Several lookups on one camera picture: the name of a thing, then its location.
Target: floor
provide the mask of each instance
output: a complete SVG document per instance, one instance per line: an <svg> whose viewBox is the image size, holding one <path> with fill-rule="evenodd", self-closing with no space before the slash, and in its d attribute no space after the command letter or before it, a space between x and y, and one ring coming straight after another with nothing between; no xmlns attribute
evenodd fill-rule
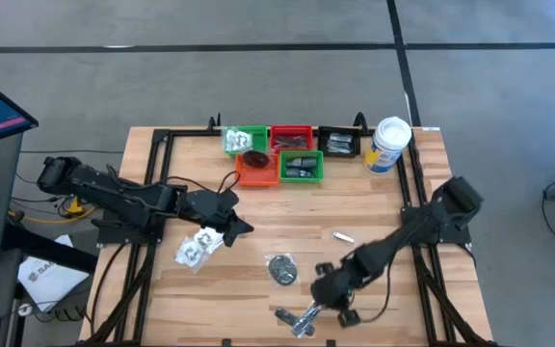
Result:
<svg viewBox="0 0 555 347"><path fill-rule="evenodd" d="M398 44L400 59L394 35L405 44ZM273 42L340 44L175 52L178 45ZM348 48L356 42L391 44ZM439 126L454 173L486 199L470 229L495 340L550 346L555 238L541 213L542 189L555 181L550 42L553 0L0 0L0 90L40 121L25 135L26 150L123 150L130 126L200 125L218 113L225 124L339 125L360 111L371 123L395 115ZM145 48L104 48L128 45ZM97 167L120 160L78 156ZM23 154L18 172L36 179L43 157ZM21 181L14 194L41 197ZM546 208L555 228L555 202ZM51 237L70 233L95 252L86 222L33 227ZM70 298L62 307L86 300ZM71 344L79 331L77 323L32 318L24 345Z"/></svg>

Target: wooden table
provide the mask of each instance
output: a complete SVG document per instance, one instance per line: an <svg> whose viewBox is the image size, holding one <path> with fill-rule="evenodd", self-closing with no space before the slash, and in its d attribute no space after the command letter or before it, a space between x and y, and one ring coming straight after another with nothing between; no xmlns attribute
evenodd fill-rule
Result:
<svg viewBox="0 0 555 347"><path fill-rule="evenodd" d="M120 176L143 182L153 129L130 130ZM414 134L430 196L451 177L444 143L437 130L417 128ZM366 148L369 138L361 140L361 147ZM405 151L405 162L410 195L416 201L408 151ZM183 238L197 232L198 226L180 220L168 221L155 257L142 344L220 345L223 338L230 338L235 346L324 346L327 339L348 346L427 345L409 250L398 253L391 271L388 310L372 324L341 329L336 312L327 310L317 319L313 338L298 340L274 316L277 307L301 313L311 302L309 286L315 279L314 265L337 262L353 248L332 239L333 231L341 231L361 243L384 238L400 225L398 211L403 201L397 171L373 175L361 163L360 156L326 158L325 180L321 184L281 183L271 189L236 187L234 191L240 202L235 210L255 231L239 237L232 249L219 249L195 275L189 268L176 264L173 256ZM217 189L224 175L233 168L234 162L222 151L219 137L178 137L174 141L169 175L191 177ZM100 252L90 303L106 262L116 248L110 246ZM106 319L120 298L129 248L119 254L106 277L96 326ZM457 246L438 248L448 296L475 332L491 339L472 259ZM290 286L275 283L266 268L265 256L284 253L294 256L299 269L297 282ZM383 276L357 292L354 308L362 317L372 316L382 307L385 280ZM443 339L439 307L434 299L433 311L438 338ZM127 338L131 337L136 303L129 312ZM80 338L89 335L86 321Z"/></svg>

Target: table leg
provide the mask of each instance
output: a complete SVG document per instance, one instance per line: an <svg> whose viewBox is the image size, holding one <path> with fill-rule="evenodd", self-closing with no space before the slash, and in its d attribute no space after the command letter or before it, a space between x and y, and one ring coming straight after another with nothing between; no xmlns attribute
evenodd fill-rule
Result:
<svg viewBox="0 0 555 347"><path fill-rule="evenodd" d="M22 227L10 224L6 224L1 245L3 250L19 249L27 255L88 274L93 273L97 263L97 256L58 244Z"/></svg>

